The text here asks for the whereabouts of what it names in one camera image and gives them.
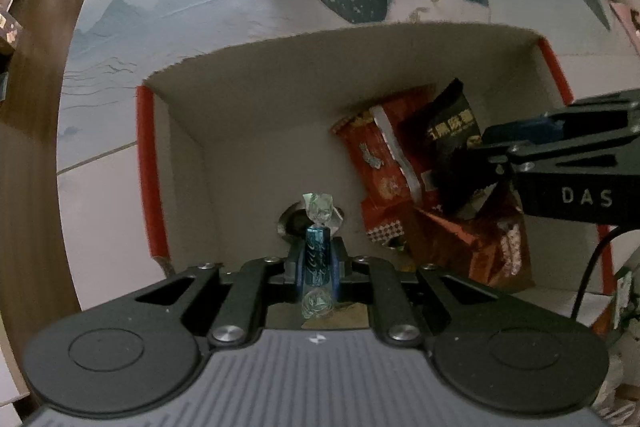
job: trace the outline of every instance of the black snack bag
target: black snack bag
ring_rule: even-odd
[[[433,102],[399,127],[416,155],[435,159],[433,180],[446,214],[457,211],[477,188],[484,186],[478,179],[484,166],[467,152],[469,147],[481,144],[480,128],[462,90],[462,82],[454,79]]]

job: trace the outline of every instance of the wrapped candy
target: wrapped candy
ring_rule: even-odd
[[[331,293],[332,234],[329,225],[332,219],[337,219],[337,212],[334,208],[334,198],[329,194],[305,194],[303,198],[306,215],[313,221],[305,234],[302,299],[302,315],[309,319],[322,317],[334,309]]]

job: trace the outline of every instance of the blue candy wrapper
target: blue candy wrapper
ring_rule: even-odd
[[[312,225],[305,235],[305,284],[323,286],[331,279],[331,231]]]

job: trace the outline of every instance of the chocolate wrapper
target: chocolate wrapper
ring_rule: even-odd
[[[438,204],[431,183],[432,162],[408,152],[397,132],[404,118],[433,99],[433,91],[432,86],[421,86],[395,94],[332,128],[347,146],[369,195],[362,202],[362,217],[367,235],[377,243],[402,235],[398,204],[409,201],[420,208]]]
[[[510,293],[533,286],[524,216],[507,184],[469,221],[415,206],[402,207],[401,221],[416,265],[433,263]]]
[[[477,188],[486,186],[478,180],[483,165],[466,154],[470,146],[481,143],[481,136],[457,78],[433,102],[406,118],[399,131],[418,161],[434,162],[433,179],[444,213],[455,213]]]

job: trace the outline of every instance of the circular pad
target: circular pad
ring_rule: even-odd
[[[180,389],[200,351],[168,308],[113,301],[67,317],[29,344],[25,373],[46,402],[85,416],[132,413]]]
[[[118,371],[135,363],[144,351],[138,335],[111,328],[83,333],[71,344],[69,356],[89,371]]]
[[[433,363],[456,391],[491,409],[553,415],[588,406],[607,373],[588,328],[502,296],[460,306],[433,344]]]

